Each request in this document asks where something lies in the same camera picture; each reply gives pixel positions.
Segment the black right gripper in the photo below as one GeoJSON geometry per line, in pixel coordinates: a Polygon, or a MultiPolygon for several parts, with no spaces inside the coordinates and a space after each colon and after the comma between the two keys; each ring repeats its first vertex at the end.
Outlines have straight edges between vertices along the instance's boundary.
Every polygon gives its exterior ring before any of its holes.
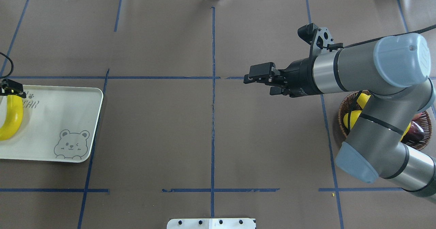
{"type": "Polygon", "coordinates": [[[286,69],[279,69],[273,62],[250,66],[244,75],[244,84],[271,82],[270,95],[284,95],[291,98],[321,95],[313,77],[314,61],[310,58],[292,62],[286,69]]]}

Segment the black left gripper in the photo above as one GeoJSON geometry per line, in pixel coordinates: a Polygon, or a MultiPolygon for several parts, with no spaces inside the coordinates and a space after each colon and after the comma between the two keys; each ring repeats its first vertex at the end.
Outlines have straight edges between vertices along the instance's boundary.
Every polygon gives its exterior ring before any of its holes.
{"type": "Polygon", "coordinates": [[[18,96],[21,98],[26,98],[27,95],[24,91],[23,85],[14,80],[10,79],[2,79],[1,81],[1,89],[0,95],[2,97],[6,97],[9,95],[18,96]]]}

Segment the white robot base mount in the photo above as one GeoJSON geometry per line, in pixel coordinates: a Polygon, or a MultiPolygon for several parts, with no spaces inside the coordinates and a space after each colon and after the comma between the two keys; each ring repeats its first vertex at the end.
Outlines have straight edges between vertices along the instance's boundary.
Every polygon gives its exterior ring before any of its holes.
{"type": "Polygon", "coordinates": [[[167,229],[256,229],[252,218],[175,218],[167,229]]]}

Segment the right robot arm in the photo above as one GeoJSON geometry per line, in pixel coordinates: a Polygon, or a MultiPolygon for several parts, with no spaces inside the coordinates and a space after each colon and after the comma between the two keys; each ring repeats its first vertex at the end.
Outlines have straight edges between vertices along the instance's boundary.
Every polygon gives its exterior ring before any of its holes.
{"type": "Polygon", "coordinates": [[[244,83],[271,86],[271,95],[291,98],[369,91],[336,165],[365,183],[383,178],[435,202],[435,158],[400,142],[413,116],[435,101],[431,53],[422,36],[434,28],[344,46],[326,27],[307,24],[297,33],[310,45],[308,58],[286,69],[272,62],[251,66],[244,83]]]}

